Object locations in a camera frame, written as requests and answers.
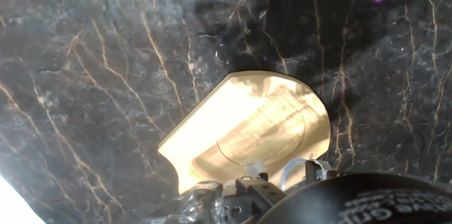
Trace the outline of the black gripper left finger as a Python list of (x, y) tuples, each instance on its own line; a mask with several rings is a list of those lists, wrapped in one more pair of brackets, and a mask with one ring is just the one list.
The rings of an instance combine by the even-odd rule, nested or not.
[(262, 162), (244, 167), (244, 175), (226, 182), (223, 189), (223, 221), (226, 224), (257, 223), (287, 194), (268, 181)]

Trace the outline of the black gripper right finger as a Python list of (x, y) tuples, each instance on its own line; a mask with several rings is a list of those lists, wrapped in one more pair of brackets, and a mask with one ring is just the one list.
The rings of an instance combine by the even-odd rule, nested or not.
[(338, 172), (323, 160), (307, 160), (305, 162), (306, 182), (318, 182), (338, 176)]

